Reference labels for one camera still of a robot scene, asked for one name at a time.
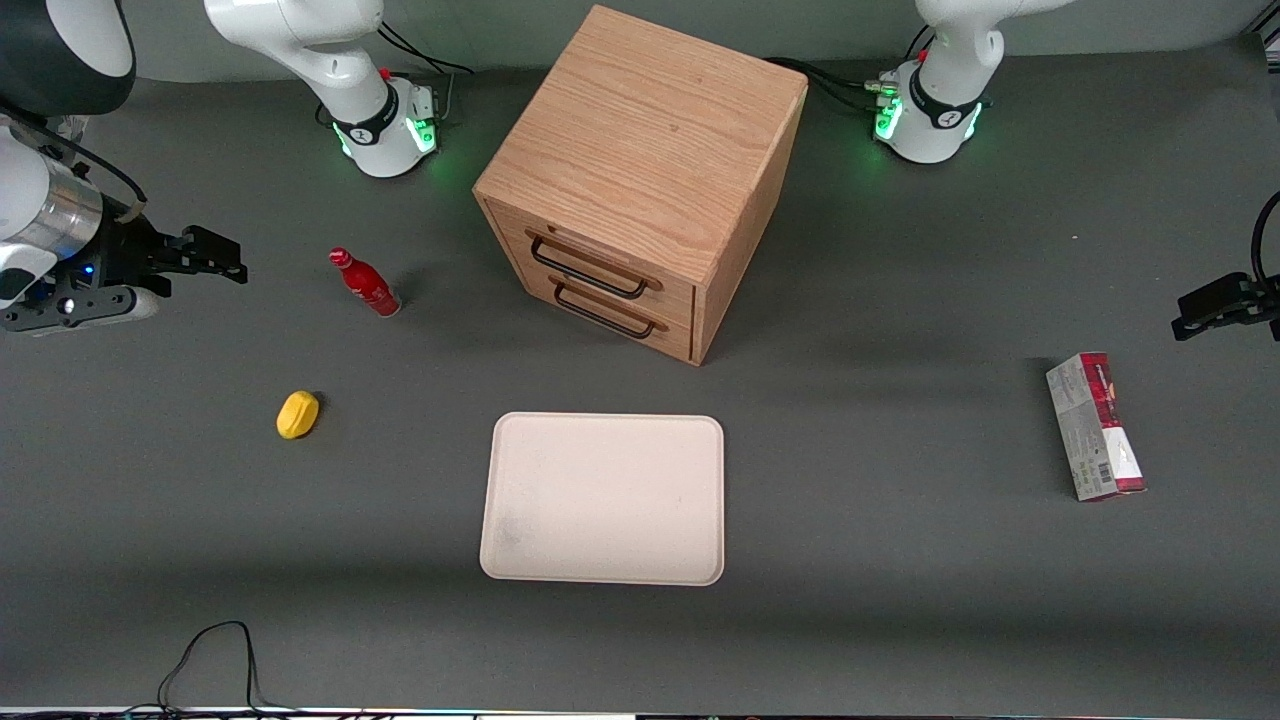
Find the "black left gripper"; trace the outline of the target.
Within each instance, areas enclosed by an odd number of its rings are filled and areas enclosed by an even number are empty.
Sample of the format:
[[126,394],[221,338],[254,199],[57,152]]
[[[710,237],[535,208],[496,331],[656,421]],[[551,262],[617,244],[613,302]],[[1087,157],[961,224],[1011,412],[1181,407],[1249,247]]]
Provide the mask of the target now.
[[1172,336],[1185,342],[1210,329],[1229,325],[1266,323],[1275,342],[1279,329],[1279,274],[1265,279],[1251,279],[1244,272],[1234,272],[1211,281],[1178,300],[1180,313],[1220,313],[1193,318],[1180,315],[1171,322]]

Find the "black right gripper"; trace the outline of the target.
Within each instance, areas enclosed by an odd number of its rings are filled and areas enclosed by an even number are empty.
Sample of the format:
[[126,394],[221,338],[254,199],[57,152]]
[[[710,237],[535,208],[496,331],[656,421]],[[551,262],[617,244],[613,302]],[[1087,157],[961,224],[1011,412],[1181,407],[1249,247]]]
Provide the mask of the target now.
[[178,237],[156,231],[146,217],[129,222],[108,218],[95,236],[99,283],[147,290],[161,299],[172,296],[169,275],[219,275],[247,284],[241,245],[201,225],[188,225]]

